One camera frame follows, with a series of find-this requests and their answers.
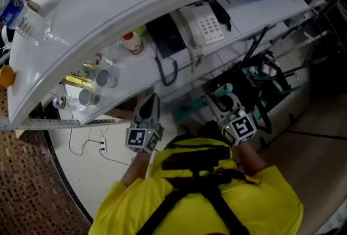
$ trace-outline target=black strap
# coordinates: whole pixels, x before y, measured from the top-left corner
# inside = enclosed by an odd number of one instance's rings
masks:
[[[165,79],[165,75],[164,75],[164,72],[163,72],[162,64],[161,64],[159,58],[156,56],[154,59],[155,59],[157,65],[158,65],[158,69],[159,69],[159,73],[160,73],[160,77],[162,79],[163,85],[164,86],[172,85],[176,81],[176,79],[177,79],[177,74],[178,74],[177,61],[173,60],[173,62],[172,62],[172,64],[173,64],[173,77],[172,77],[171,81],[167,82],[166,79]]]
[[[211,202],[213,208],[229,229],[229,234],[249,235],[247,228],[245,228],[235,216],[233,211],[223,199],[221,191],[217,187],[211,187],[210,189],[206,190],[203,195]]]
[[[154,230],[173,209],[175,204],[190,193],[202,193],[203,196],[211,202],[217,214],[228,227],[230,231],[229,234],[249,235],[247,228],[243,226],[235,216],[218,189],[218,185],[222,183],[230,183],[232,178],[246,180],[246,176],[235,169],[223,170],[223,174],[211,174],[196,179],[194,177],[176,177],[167,180],[175,189],[165,197],[164,201],[159,205],[136,235],[152,235]]]
[[[269,119],[269,117],[267,115],[267,112],[266,112],[264,106],[262,105],[261,100],[258,97],[254,97],[254,100],[255,100],[256,106],[258,107],[260,116],[263,119],[264,124],[265,124],[265,127],[259,126],[257,121],[255,120],[254,123],[256,125],[256,128],[258,130],[262,130],[262,131],[264,131],[264,132],[266,132],[268,134],[271,134],[272,133],[272,123],[271,123],[271,121],[270,121],[270,119]]]
[[[269,30],[269,25],[265,26],[259,36],[259,38],[257,39],[256,37],[253,40],[253,43],[250,47],[250,49],[248,50],[248,52],[246,53],[245,57],[243,58],[243,60],[241,61],[241,63],[239,63],[237,68],[242,68],[242,66],[245,64],[246,61],[248,61],[250,59],[250,57],[252,56],[252,54],[254,53],[254,51],[257,49],[259,43],[261,42],[261,40],[264,38],[265,34],[267,33],[267,31]]]
[[[181,190],[173,190],[169,193],[136,235],[151,235],[176,203],[186,195],[187,193]]]

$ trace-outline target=silver cup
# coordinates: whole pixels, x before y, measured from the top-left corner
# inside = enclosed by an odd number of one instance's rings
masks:
[[[95,81],[98,86],[109,88],[114,88],[118,83],[116,77],[110,71],[105,69],[97,73]]]
[[[78,95],[78,101],[83,106],[96,105],[100,101],[100,96],[84,89],[81,90],[80,94]]]

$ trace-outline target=small bottle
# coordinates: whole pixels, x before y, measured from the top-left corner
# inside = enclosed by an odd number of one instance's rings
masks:
[[[65,79],[63,79],[61,81],[63,84],[67,84],[67,85],[72,85],[75,87],[79,87],[79,88],[86,88],[90,91],[96,91],[97,87],[95,86],[93,80],[89,80],[89,79],[85,79],[82,77],[77,77],[74,75],[67,75],[65,77]]]
[[[52,104],[57,109],[70,111],[80,110],[81,106],[77,99],[69,96],[55,96]]]
[[[143,42],[141,41],[140,36],[133,31],[131,33],[124,35],[121,38],[121,41],[123,43],[123,46],[127,48],[128,50],[130,50],[130,52],[133,55],[138,55],[142,53],[142,51],[145,48]]]
[[[0,0],[0,23],[15,29],[35,45],[45,41],[51,31],[50,23],[28,7],[24,0]]]

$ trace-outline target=yellow shirt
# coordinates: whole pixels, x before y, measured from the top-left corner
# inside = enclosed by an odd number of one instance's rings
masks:
[[[222,142],[194,138],[177,144],[214,144]],[[174,148],[155,154],[149,177],[137,179],[129,188],[116,182],[99,207],[89,235],[136,234],[172,191],[163,177],[191,176],[188,170],[162,170],[161,162],[172,153],[204,150],[207,148]],[[235,168],[232,159],[219,162],[218,168]],[[296,234],[303,206],[293,189],[276,167],[269,167],[253,176],[260,184],[251,185],[239,180],[219,186],[222,196],[250,235]],[[189,194],[166,215],[154,235],[229,234],[212,204],[202,194]]]

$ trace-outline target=sleeve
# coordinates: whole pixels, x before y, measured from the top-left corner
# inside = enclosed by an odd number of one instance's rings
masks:
[[[295,197],[297,197],[292,187],[288,184],[287,180],[285,180],[276,166],[263,169],[255,174],[253,178],[259,179],[273,188],[293,194]]]
[[[125,187],[122,182],[115,182],[101,203],[88,234],[105,234],[108,227],[108,217],[112,214],[115,207],[117,207],[117,201],[121,200],[124,195],[130,191],[136,189],[142,182],[143,179],[137,179],[129,186],[129,188]]]
[[[289,228],[285,230],[285,234],[296,234],[303,219],[304,207],[277,167],[266,168],[253,177],[274,189],[271,194],[272,201],[275,201],[282,207],[286,207],[286,209],[282,210],[282,216],[285,215],[285,218],[291,221]]]

